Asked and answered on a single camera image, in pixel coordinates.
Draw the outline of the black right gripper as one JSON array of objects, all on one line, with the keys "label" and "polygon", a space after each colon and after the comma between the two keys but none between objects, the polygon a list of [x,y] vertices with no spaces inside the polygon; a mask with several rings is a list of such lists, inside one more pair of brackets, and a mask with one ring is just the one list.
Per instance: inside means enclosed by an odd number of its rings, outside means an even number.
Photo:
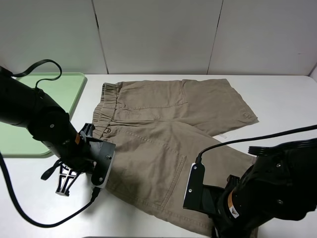
[{"label": "black right gripper", "polygon": [[249,238],[260,225],[272,219],[252,199],[251,193],[241,190],[241,180],[230,175],[225,188],[211,191],[213,238]]}]

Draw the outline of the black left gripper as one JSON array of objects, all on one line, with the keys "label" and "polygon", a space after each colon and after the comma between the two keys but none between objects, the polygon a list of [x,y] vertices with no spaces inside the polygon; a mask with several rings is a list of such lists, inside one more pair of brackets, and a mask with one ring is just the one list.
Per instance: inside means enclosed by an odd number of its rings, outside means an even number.
[{"label": "black left gripper", "polygon": [[88,138],[93,137],[94,130],[92,123],[85,123],[77,132],[70,122],[63,122],[45,134],[43,143],[65,164],[59,167],[56,194],[69,196],[70,188],[80,175],[79,171],[93,171]]}]

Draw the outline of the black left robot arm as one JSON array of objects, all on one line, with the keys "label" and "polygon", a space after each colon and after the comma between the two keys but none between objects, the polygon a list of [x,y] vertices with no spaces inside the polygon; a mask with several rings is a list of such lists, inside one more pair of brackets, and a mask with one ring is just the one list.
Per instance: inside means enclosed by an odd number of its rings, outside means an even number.
[{"label": "black left robot arm", "polygon": [[42,174],[42,180],[47,180],[57,167],[66,165],[77,175],[91,173],[93,194],[97,196],[105,179],[105,175],[100,174],[98,157],[102,142],[92,137],[95,127],[91,123],[77,132],[69,114],[48,94],[18,81],[37,66],[38,63],[20,74],[13,74],[3,67],[0,69],[0,120],[26,128],[33,139],[42,142],[59,158]]}]

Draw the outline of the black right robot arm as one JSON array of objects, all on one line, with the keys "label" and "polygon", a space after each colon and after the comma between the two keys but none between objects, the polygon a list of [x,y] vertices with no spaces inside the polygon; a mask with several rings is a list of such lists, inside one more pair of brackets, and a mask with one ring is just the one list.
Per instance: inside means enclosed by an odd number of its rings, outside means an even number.
[{"label": "black right robot arm", "polygon": [[317,208],[316,139],[249,149],[256,162],[241,177],[230,175],[217,201],[219,238],[248,238],[274,218],[299,221]]}]

